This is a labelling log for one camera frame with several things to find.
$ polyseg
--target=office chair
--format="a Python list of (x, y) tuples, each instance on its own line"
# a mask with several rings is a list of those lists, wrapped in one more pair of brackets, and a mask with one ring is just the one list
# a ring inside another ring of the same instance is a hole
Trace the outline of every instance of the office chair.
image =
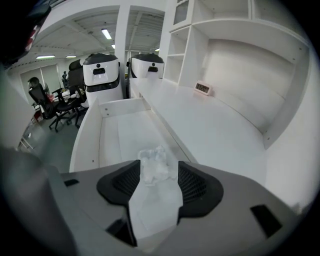
[(69, 119), (68, 117), (65, 117), (64, 115), (70, 114), (69, 110), (67, 109), (65, 104), (60, 103), (60, 102), (51, 102), (42, 85), (39, 83), (39, 79), (36, 77), (32, 77), (29, 81), (30, 84), (30, 90), (29, 90), (29, 95), (31, 98), (39, 104), (42, 109), (43, 113), (42, 116), (44, 119), (52, 119), (53, 117), (56, 117), (55, 120), (49, 125), (49, 129), (51, 130), (51, 126), (54, 126), (54, 130), (57, 133), (57, 126), (58, 122), (61, 122), (61, 119)]
[(69, 118), (67, 122), (69, 122), (71, 119), (75, 118), (75, 126), (77, 128), (80, 128), (80, 125), (78, 125), (79, 117), (87, 111), (87, 108), (81, 106), (82, 103), (85, 103), (87, 100), (87, 96), (85, 93), (85, 82), (84, 82), (84, 70), (83, 66), (80, 64), (80, 59), (70, 63), (69, 65), (69, 72), (68, 72), (68, 82), (69, 82), (69, 91), (70, 96), (75, 94), (77, 91), (80, 98), (77, 98), (77, 107), (74, 108), (75, 114)]

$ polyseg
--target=digital clock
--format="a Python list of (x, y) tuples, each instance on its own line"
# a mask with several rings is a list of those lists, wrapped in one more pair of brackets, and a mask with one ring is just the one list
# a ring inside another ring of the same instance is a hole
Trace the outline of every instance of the digital clock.
[(197, 81), (194, 90), (208, 96), (212, 91), (212, 86), (205, 82)]

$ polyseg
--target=clear plastic bag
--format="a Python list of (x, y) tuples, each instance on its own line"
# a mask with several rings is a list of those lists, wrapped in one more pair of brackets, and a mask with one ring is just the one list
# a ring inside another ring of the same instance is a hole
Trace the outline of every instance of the clear plastic bag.
[(177, 173), (167, 165), (166, 150), (162, 145), (155, 149), (141, 150), (138, 159), (141, 161), (142, 178), (147, 186), (177, 177)]

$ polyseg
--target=fluorescent light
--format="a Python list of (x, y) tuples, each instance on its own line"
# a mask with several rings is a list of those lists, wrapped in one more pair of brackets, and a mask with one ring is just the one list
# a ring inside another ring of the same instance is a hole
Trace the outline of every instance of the fluorescent light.
[(109, 34), (108, 30), (106, 28), (101, 29), (101, 32), (104, 34), (104, 36), (106, 37), (106, 39), (112, 39), (111, 35)]
[(55, 55), (46, 55), (46, 56), (38, 56), (36, 59), (49, 59), (49, 58), (54, 58), (56, 57)]

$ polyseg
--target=gray floor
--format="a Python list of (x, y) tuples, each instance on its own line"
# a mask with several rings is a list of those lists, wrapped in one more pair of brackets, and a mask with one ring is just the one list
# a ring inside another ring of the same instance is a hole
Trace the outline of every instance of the gray floor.
[(20, 149), (23, 152), (36, 155), (46, 165), (55, 166), (60, 173), (68, 173), (72, 150), (79, 129), (75, 127), (75, 120), (73, 119), (70, 125), (59, 123), (58, 133), (56, 133), (54, 129), (49, 129), (53, 120), (42, 120), (39, 124), (30, 125), (24, 133), (24, 138), (34, 149), (29, 148), (30, 151), (28, 151), (23, 146)]

